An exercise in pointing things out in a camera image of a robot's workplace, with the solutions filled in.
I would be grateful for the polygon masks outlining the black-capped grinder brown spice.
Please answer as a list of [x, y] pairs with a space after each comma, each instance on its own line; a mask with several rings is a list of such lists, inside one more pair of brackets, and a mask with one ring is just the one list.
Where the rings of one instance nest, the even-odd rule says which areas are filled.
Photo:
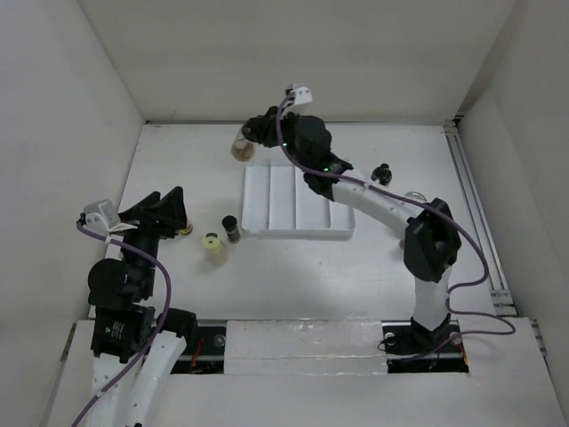
[[231, 145], [231, 154], [237, 161], [249, 162], [254, 156], [257, 143], [248, 139], [250, 133], [250, 128], [242, 125], [236, 134]]

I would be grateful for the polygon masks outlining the yellow label sauce bottle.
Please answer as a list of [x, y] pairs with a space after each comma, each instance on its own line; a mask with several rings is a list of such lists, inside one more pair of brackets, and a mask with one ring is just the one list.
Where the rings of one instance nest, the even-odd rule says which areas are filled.
[[186, 226], [183, 229], [178, 230], [178, 234], [182, 236], [187, 236], [192, 233], [194, 225], [191, 220], [187, 220]]

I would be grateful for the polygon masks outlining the black-lid dark spice bottle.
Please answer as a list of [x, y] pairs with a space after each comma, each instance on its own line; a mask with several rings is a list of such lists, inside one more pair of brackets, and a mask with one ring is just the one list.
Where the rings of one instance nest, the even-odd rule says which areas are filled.
[[241, 234], [237, 222], [237, 218], [233, 215], [227, 215], [221, 220], [221, 225], [225, 230], [228, 242], [231, 244], [236, 244], [241, 239]]

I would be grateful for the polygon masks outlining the black-capped grinder pale spice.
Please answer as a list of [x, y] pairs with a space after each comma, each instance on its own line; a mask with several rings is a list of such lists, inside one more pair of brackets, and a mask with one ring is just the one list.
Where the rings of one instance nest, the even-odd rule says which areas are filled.
[[382, 163], [377, 166], [371, 174], [371, 179], [378, 182], [381, 186], [388, 187], [393, 179], [393, 173], [389, 164]]

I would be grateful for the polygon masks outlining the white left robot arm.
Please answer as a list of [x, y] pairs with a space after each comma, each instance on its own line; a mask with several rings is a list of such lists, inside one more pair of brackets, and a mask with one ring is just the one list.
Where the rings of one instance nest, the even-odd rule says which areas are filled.
[[188, 227], [183, 189], [150, 193], [119, 212], [104, 199], [84, 207], [76, 229], [119, 249], [87, 277], [95, 309], [92, 396], [75, 426], [147, 426], [178, 357], [197, 345], [197, 319], [171, 306], [172, 279], [159, 244]]

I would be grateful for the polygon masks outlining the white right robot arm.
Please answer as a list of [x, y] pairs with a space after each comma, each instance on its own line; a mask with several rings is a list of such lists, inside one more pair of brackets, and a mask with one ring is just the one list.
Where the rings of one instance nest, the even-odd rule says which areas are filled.
[[319, 196], [368, 215], [395, 232], [403, 242], [403, 263], [414, 278], [415, 304], [410, 341], [425, 353], [451, 335], [447, 307], [450, 273], [461, 248], [451, 223], [448, 204], [434, 198], [427, 204], [387, 196], [354, 166], [332, 152], [332, 135], [314, 116], [288, 113], [278, 118], [277, 108], [248, 119], [244, 138], [266, 148], [279, 147], [303, 171], [303, 179]]

